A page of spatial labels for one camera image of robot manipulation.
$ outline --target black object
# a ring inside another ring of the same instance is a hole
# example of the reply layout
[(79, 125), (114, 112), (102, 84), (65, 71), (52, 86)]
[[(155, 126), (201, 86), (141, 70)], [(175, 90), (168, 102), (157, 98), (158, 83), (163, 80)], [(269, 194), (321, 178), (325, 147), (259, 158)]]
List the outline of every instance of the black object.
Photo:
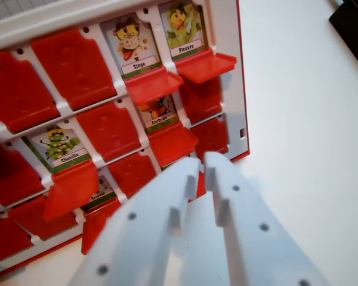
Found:
[(329, 21), (358, 60), (358, 0), (345, 0)]

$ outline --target red plastic flap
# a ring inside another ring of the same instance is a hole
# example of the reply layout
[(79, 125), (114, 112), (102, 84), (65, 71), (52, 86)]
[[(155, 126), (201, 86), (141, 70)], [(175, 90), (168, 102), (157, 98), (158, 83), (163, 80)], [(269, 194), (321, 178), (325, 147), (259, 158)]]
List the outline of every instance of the red plastic flap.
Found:
[(200, 84), (184, 79), (184, 84), (179, 87), (179, 91), (184, 110), (192, 124), (221, 112), (219, 77)]
[(71, 212), (50, 222), (44, 221), (42, 214), (46, 204), (47, 198), (40, 196), (10, 210), (8, 215), (15, 223), (24, 227), (30, 233), (38, 235), (42, 240), (47, 240), (49, 237), (77, 225), (74, 214)]
[(82, 234), (82, 254), (89, 252), (102, 229), (105, 227), (107, 218), (111, 217), (120, 206), (121, 203), (117, 198), (114, 198), (95, 212), (85, 214), (86, 222), (84, 223), (84, 231)]
[(166, 71), (162, 66), (125, 80), (125, 83), (132, 101), (140, 106), (177, 91), (183, 84), (183, 79), (177, 74)]
[(73, 110), (116, 95), (97, 43), (78, 30), (37, 40), (32, 49)]
[(7, 206), (42, 191), (39, 175), (18, 151), (0, 147), (0, 204)]
[(78, 114), (77, 120), (105, 161), (141, 147), (128, 110), (112, 102)]
[(181, 122), (175, 122), (150, 134), (150, 146), (161, 167), (195, 151), (197, 139)]
[(237, 58), (220, 53), (213, 54), (211, 48), (175, 61), (178, 74), (194, 83), (202, 83), (234, 69)]
[(206, 151), (228, 152), (228, 131), (225, 122), (212, 118), (191, 128), (191, 131), (199, 140), (195, 150), (202, 163)]
[(139, 153), (109, 164), (109, 170), (128, 198), (156, 176), (150, 157), (141, 156)]
[(43, 218), (50, 222), (89, 202), (98, 191), (98, 172), (89, 160), (53, 174)]
[(30, 236), (10, 219), (0, 219), (0, 260), (33, 246)]
[(58, 116), (52, 96), (31, 63), (0, 52), (0, 121), (17, 133)]
[(197, 193), (196, 193), (196, 198), (199, 198), (203, 195), (205, 195), (207, 193), (206, 189), (205, 189), (205, 178), (204, 178), (204, 174), (202, 172), (199, 172), (199, 180), (197, 183)]

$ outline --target green caterpillar illustration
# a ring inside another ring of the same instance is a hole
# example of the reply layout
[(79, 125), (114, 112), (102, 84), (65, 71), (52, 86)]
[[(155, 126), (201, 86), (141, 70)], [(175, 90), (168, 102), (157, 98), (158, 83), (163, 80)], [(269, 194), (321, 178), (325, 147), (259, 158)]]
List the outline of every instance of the green caterpillar illustration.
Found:
[(77, 146), (80, 143), (78, 138), (70, 138), (65, 136), (66, 130), (60, 129), (58, 126), (53, 126), (48, 130), (48, 139), (49, 143), (44, 143), (40, 140), (40, 143), (47, 146), (47, 159), (58, 159), (63, 155), (69, 153), (74, 146)]

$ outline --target grid paper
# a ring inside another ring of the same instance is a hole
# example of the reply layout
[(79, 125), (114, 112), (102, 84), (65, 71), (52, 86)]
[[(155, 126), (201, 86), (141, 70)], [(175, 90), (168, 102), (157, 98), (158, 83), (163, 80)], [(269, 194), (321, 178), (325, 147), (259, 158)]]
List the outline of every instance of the grid paper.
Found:
[(0, 20), (63, 0), (0, 0)]

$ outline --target guess who game board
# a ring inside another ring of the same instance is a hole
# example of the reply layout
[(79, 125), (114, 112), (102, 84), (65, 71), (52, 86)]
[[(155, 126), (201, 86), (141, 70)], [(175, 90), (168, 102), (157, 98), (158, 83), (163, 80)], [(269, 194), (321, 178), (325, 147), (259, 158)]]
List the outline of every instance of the guess who game board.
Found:
[(249, 154), (237, 2), (134, 2), (0, 20), (0, 275), (79, 237), (86, 254), (183, 157)]

